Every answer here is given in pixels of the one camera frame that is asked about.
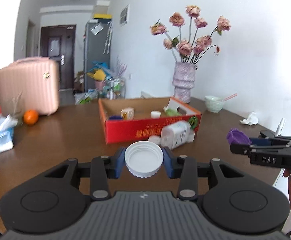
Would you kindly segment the crumpled white tissue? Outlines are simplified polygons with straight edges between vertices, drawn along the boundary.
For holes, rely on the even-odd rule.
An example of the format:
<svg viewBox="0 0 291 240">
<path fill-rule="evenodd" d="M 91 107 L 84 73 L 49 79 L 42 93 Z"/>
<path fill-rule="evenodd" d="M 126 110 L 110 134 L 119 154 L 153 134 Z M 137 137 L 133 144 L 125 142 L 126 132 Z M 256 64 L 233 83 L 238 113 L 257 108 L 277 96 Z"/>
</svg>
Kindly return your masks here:
<svg viewBox="0 0 291 240">
<path fill-rule="evenodd" d="M 259 119 L 255 112 L 250 113 L 247 118 L 240 120 L 241 124 L 249 125 L 249 126 L 256 125 L 258 122 L 259 122 Z"/>
</svg>

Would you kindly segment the white plastic bottle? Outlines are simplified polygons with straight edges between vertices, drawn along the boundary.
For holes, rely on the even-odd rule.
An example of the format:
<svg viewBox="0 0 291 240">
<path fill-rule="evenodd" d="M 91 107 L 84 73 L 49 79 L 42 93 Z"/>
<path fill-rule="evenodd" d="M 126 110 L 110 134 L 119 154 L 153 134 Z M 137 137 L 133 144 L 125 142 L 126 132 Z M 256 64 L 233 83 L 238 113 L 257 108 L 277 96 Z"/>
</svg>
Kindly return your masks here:
<svg viewBox="0 0 291 240">
<path fill-rule="evenodd" d="M 171 150 L 194 141 L 195 132 L 184 120 L 165 126 L 161 131 L 161 146 Z"/>
</svg>

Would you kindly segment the dried pink flowers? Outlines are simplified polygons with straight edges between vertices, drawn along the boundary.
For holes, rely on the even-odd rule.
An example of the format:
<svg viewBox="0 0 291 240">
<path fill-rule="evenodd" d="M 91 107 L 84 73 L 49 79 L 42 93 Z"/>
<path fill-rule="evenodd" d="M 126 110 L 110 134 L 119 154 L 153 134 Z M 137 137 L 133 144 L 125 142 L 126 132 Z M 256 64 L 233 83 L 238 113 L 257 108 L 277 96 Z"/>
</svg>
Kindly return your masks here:
<svg viewBox="0 0 291 240">
<path fill-rule="evenodd" d="M 164 35 L 163 46 L 171 51 L 175 62 L 197 64 L 206 52 L 214 49 L 214 55 L 218 56 L 220 47 L 213 42 L 212 36 L 218 34 L 221 36 L 224 32 L 230 31 L 232 26 L 230 21 L 224 16 L 220 16 L 211 33 L 199 36 L 198 32 L 208 26 L 208 22 L 201 16 L 201 8 L 197 5 L 188 5 L 185 13 L 189 17 L 188 34 L 182 32 L 186 24 L 185 17 L 175 12 L 169 18 L 171 26 L 178 29 L 178 35 L 173 37 L 168 27 L 161 21 L 157 21 L 150 27 L 150 33 L 153 36 Z"/>
</svg>

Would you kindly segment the purple ceramic vase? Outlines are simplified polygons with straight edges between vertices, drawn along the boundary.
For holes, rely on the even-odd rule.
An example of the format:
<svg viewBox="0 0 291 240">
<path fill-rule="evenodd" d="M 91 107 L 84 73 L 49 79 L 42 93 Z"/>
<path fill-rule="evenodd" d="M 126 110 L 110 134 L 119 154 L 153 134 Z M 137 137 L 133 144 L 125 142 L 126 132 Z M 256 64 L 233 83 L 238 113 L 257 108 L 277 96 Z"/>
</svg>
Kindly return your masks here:
<svg viewBox="0 0 291 240">
<path fill-rule="evenodd" d="M 184 103 L 190 103 L 191 89 L 194 88 L 196 64 L 177 62 L 173 75 L 174 97 Z"/>
</svg>

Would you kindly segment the large white lid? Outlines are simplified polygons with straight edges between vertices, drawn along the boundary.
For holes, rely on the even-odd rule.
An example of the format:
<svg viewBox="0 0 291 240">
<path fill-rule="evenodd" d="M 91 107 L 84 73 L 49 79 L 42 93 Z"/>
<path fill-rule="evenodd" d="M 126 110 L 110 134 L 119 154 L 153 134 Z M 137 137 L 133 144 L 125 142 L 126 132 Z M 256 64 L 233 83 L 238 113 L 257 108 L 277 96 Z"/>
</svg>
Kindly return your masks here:
<svg viewBox="0 0 291 240">
<path fill-rule="evenodd" d="M 129 172 L 138 178 L 154 176 L 163 163 L 160 146 L 149 141 L 138 141 L 129 145 L 124 153 L 124 161 Z"/>
</svg>

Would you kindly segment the dark entrance door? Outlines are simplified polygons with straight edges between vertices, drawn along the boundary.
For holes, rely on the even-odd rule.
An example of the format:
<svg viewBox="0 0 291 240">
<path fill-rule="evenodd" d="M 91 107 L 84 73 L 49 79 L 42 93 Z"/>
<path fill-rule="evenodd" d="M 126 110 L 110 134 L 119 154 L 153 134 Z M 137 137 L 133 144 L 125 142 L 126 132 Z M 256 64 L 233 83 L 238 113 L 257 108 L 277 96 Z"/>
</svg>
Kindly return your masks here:
<svg viewBox="0 0 291 240">
<path fill-rule="evenodd" d="M 73 89 L 76 25 L 42 27 L 40 56 L 56 61 L 61 90 Z"/>
</svg>

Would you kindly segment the white round jar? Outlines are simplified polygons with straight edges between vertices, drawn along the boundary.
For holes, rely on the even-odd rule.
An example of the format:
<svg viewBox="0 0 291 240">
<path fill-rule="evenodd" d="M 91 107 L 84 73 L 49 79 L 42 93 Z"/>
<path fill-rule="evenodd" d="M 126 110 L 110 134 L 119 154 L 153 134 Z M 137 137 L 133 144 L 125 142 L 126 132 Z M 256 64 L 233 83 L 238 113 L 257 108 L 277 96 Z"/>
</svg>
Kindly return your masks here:
<svg viewBox="0 0 291 240">
<path fill-rule="evenodd" d="M 153 119 L 158 119 L 161 117 L 161 112 L 160 111 L 151 111 L 150 116 Z"/>
</svg>

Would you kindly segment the orange fruit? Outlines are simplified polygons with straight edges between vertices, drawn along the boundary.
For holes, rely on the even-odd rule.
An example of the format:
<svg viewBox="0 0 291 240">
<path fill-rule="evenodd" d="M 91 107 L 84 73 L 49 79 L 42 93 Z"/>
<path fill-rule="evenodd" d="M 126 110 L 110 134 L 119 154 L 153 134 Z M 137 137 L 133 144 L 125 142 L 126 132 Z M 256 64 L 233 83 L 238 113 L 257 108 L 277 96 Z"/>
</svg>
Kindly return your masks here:
<svg viewBox="0 0 291 240">
<path fill-rule="evenodd" d="M 28 126 L 35 125 L 38 122 L 39 114 L 36 110 L 28 110 L 23 115 L 23 121 Z"/>
</svg>

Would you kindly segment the green white bottle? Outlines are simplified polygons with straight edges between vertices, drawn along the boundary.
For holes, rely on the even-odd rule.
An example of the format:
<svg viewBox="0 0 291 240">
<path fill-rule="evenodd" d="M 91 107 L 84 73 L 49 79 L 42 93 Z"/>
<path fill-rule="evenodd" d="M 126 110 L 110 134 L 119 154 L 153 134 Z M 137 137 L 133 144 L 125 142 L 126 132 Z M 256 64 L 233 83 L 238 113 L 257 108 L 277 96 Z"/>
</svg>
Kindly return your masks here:
<svg viewBox="0 0 291 240">
<path fill-rule="evenodd" d="M 182 116 L 182 114 L 179 113 L 177 110 L 171 109 L 167 106 L 164 106 L 163 110 L 166 116 Z"/>
</svg>

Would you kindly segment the red cardboard box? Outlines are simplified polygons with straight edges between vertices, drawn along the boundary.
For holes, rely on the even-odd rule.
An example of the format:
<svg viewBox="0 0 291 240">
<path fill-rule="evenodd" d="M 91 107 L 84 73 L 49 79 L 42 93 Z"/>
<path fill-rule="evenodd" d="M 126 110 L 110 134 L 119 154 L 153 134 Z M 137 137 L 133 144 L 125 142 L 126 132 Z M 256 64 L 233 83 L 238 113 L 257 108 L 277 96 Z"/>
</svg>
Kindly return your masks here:
<svg viewBox="0 0 291 240">
<path fill-rule="evenodd" d="M 197 132 L 202 116 L 200 111 L 174 97 L 100 99 L 98 106 L 107 144 L 137 141 L 148 139 L 151 135 L 161 135 L 165 126 L 181 120 L 189 122 L 191 129 Z M 164 106 L 177 110 L 182 116 L 166 116 Z M 134 109 L 133 120 L 109 120 L 112 115 L 121 115 L 121 110 L 126 107 Z M 161 117 L 151 118 L 151 111 L 160 111 Z"/>
</svg>

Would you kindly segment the purple cap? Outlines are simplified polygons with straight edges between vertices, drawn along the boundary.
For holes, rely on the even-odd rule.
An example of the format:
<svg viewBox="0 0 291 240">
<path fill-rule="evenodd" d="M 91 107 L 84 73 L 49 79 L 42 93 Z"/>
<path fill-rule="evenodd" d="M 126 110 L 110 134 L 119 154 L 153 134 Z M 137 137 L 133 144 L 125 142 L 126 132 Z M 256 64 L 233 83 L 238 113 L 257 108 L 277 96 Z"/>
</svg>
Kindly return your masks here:
<svg viewBox="0 0 291 240">
<path fill-rule="evenodd" d="M 242 131 L 237 128 L 232 128 L 228 132 L 226 139 L 228 143 L 231 144 L 243 144 L 243 145 L 251 145 L 252 141 L 250 138 Z"/>
</svg>

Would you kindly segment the grey refrigerator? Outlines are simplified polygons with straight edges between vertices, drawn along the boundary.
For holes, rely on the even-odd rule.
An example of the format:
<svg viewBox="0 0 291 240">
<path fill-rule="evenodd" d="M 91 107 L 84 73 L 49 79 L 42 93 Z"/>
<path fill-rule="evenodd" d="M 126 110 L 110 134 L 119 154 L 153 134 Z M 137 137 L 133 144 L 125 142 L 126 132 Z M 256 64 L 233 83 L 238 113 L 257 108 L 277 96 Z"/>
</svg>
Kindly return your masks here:
<svg viewBox="0 0 291 240">
<path fill-rule="evenodd" d="M 90 19 L 85 25 L 84 37 L 84 91 L 95 88 L 95 82 L 86 74 L 92 72 L 96 63 L 105 62 L 109 66 L 110 53 L 104 51 L 110 19 Z"/>
</svg>

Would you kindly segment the small yellow box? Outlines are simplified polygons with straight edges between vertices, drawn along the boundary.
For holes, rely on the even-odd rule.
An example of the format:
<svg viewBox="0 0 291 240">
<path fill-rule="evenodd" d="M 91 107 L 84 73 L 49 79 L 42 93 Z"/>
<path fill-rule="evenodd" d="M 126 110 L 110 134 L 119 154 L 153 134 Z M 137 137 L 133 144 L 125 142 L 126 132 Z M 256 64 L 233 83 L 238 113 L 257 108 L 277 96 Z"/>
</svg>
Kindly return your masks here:
<svg viewBox="0 0 291 240">
<path fill-rule="evenodd" d="M 123 120 L 133 120 L 134 118 L 134 109 L 132 107 L 126 107 L 121 110 L 121 118 Z"/>
</svg>

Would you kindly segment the pink straw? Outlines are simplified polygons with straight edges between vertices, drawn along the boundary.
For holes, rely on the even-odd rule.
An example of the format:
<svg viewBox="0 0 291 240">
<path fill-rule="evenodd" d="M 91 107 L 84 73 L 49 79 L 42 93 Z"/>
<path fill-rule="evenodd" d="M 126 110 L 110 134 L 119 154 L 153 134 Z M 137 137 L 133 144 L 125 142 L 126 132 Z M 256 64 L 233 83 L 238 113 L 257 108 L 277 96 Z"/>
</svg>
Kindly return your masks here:
<svg viewBox="0 0 291 240">
<path fill-rule="evenodd" d="M 226 98 L 223 98 L 223 99 L 222 99 L 222 102 L 225 102 L 225 101 L 231 100 L 231 99 L 235 98 L 236 96 L 238 96 L 237 93 L 232 94 L 232 95 L 230 95 L 230 96 L 228 96 L 228 97 L 226 97 Z"/>
</svg>

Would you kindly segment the blue round object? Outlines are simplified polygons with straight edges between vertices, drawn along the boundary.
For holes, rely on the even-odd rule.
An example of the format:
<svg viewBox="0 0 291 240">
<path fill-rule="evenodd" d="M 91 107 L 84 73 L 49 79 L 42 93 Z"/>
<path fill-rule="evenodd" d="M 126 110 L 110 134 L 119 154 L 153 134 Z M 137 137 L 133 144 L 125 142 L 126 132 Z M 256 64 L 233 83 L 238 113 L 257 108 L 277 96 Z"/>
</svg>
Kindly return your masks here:
<svg viewBox="0 0 291 240">
<path fill-rule="evenodd" d="M 120 115 L 112 115 L 109 117 L 109 120 L 122 120 L 122 117 Z"/>
</svg>

